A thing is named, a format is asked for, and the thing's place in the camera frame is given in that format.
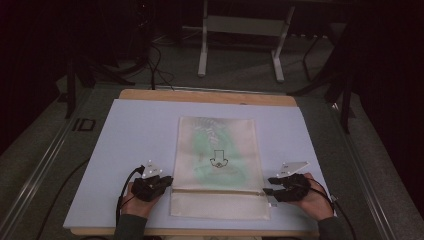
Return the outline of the light blue table mat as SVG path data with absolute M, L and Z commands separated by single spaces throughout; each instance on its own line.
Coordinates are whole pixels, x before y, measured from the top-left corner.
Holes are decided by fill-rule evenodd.
M 306 163 L 324 179 L 303 115 L 297 107 L 194 102 L 116 100 L 107 116 L 64 226 L 76 235 L 109 235 L 123 184 L 136 167 L 152 161 L 165 174 L 174 170 L 178 123 L 183 116 L 252 119 L 262 173 L 278 174 L 282 164 Z M 313 236 L 316 222 L 299 208 L 268 199 L 268 220 L 224 220 L 174 216 L 169 193 L 152 211 L 149 235 Z

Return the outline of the person's right hand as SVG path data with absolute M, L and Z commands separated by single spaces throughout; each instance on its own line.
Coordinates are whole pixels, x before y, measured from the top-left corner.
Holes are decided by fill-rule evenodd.
M 324 188 L 310 173 L 305 173 L 304 177 L 311 184 L 311 190 L 302 200 L 293 202 L 293 205 L 302 209 L 308 216 L 316 221 L 333 217 L 334 210 L 328 201 Z

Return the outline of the white metal stand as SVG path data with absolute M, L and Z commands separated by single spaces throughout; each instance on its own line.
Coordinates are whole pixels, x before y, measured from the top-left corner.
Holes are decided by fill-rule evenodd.
M 204 77 L 207 72 L 208 60 L 208 33 L 233 33 L 272 36 L 279 39 L 278 45 L 271 51 L 271 59 L 277 82 L 284 82 L 283 66 L 280 55 L 288 35 L 288 30 L 295 12 L 295 6 L 289 6 L 284 20 L 254 19 L 210 15 L 208 13 L 209 0 L 203 0 L 202 17 L 202 45 L 199 58 L 198 76 Z

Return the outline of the aluminium floor rail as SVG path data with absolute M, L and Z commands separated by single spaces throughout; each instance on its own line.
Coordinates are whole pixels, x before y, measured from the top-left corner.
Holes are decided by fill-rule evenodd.
M 91 92 L 77 93 L 70 118 L 54 101 L 0 156 L 0 240 L 15 231 Z
M 381 239 L 396 240 L 392 219 L 395 199 L 391 192 L 403 191 L 403 185 L 385 147 L 360 105 L 347 109 L 347 129 L 341 125 L 341 105 L 331 104 L 330 109 L 344 135 L 358 184 Z

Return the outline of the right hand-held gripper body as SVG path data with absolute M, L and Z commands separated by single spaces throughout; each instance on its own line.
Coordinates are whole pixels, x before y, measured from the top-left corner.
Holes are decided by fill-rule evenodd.
M 299 171 L 309 165 L 309 162 L 283 163 L 277 175 L 277 185 L 281 185 L 275 193 L 279 202 L 295 202 L 302 200 L 309 191 L 310 183 Z

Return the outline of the green cloth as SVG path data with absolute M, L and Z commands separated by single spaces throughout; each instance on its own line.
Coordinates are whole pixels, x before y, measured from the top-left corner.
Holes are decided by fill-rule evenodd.
M 201 186 L 236 189 L 246 185 L 243 153 L 251 120 L 192 117 L 193 173 Z

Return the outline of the white mesh zipper pouch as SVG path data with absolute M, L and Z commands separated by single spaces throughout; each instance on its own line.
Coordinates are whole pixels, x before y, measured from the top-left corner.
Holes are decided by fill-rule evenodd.
M 174 180 L 171 192 L 171 214 L 180 217 L 268 220 L 271 218 L 261 159 L 257 144 L 255 122 L 243 153 L 246 165 L 246 185 L 236 189 L 210 189 L 201 186 L 193 173 L 190 118 L 179 119 Z

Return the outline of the person's left hand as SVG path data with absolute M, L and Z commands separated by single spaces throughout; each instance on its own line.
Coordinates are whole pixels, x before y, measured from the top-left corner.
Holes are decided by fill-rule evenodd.
M 160 196 L 150 202 L 145 202 L 134 196 L 132 193 L 133 183 L 128 184 L 126 195 L 123 197 L 121 205 L 122 215 L 134 215 L 142 218 L 149 218 L 150 212 L 156 203 L 160 200 Z

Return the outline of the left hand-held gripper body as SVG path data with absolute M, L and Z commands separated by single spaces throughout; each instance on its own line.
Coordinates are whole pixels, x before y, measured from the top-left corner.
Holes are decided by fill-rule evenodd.
M 132 193 L 138 199 L 150 202 L 156 197 L 162 195 L 165 189 L 162 188 L 162 169 L 158 167 L 152 160 L 135 169 L 139 174 L 133 182 Z

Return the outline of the black tripod stand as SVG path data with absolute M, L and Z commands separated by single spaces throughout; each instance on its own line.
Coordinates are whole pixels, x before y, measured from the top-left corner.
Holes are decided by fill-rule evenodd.
M 60 95 L 59 101 L 67 104 L 66 119 L 69 119 L 76 109 L 76 79 L 79 79 L 84 86 L 93 87 L 96 84 L 93 72 L 96 71 L 118 84 L 134 85 L 133 82 L 121 78 L 89 57 L 76 54 L 71 50 L 67 51 L 65 56 L 66 92 Z
M 327 23 L 324 25 L 324 35 L 330 40 L 334 48 L 326 61 L 324 67 L 315 75 L 311 83 L 299 90 L 288 92 L 288 96 L 302 96 L 323 85 L 329 87 L 324 95 L 324 100 L 336 106 L 339 97 L 342 97 L 340 110 L 340 124 L 346 134 L 349 134 L 348 118 L 350 111 L 350 100 L 353 85 L 351 72 L 344 67 L 343 48 L 344 30 L 346 23 Z

